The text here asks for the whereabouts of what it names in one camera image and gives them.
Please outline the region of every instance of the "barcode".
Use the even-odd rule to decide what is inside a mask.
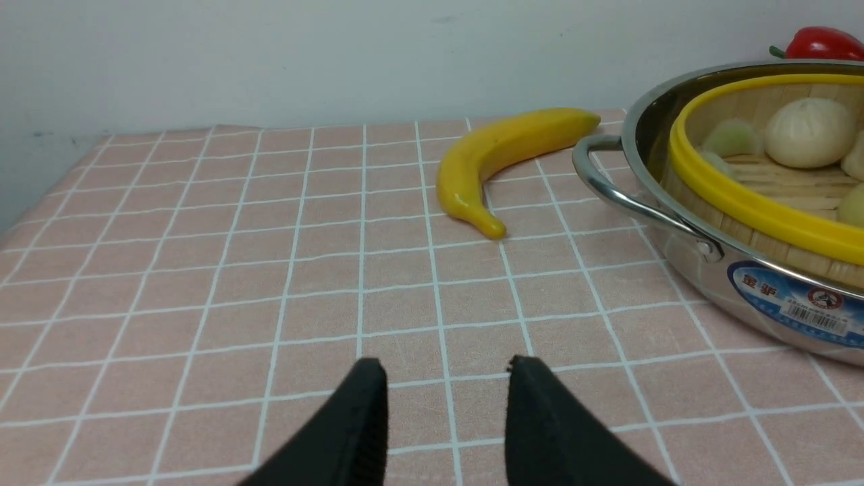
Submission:
[[[784,314],[787,316],[837,336],[846,335],[846,324],[836,317],[825,315],[818,310],[813,310],[797,302],[787,303],[789,305],[784,310]]]

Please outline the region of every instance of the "stainless steel pot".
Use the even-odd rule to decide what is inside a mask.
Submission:
[[[864,75],[864,63],[777,61],[685,74],[639,99],[620,136],[582,139],[573,165],[598,197],[648,225],[665,258],[709,301],[782,342],[864,366],[864,290],[771,261],[691,213],[655,179],[667,162],[672,123],[695,96],[738,80],[804,73]],[[637,195],[616,188],[594,166],[590,153],[602,150],[624,151],[641,185]]]

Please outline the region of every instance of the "white wall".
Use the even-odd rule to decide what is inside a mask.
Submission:
[[[801,26],[863,21],[861,0],[0,0],[0,137],[628,106]],[[0,195],[25,173],[40,193],[54,179],[32,175],[73,158],[11,151]]]

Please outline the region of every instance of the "pepper stem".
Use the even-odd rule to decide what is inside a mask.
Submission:
[[[780,59],[786,59],[786,52],[783,49],[776,48],[774,46],[768,48],[768,54],[774,57],[778,57]]]

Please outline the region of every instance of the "banana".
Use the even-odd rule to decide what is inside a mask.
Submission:
[[[438,202],[450,217],[500,240],[507,228],[483,206],[483,183],[502,169],[572,147],[599,124],[600,116],[593,112],[546,108],[470,131],[441,159],[435,183]]]

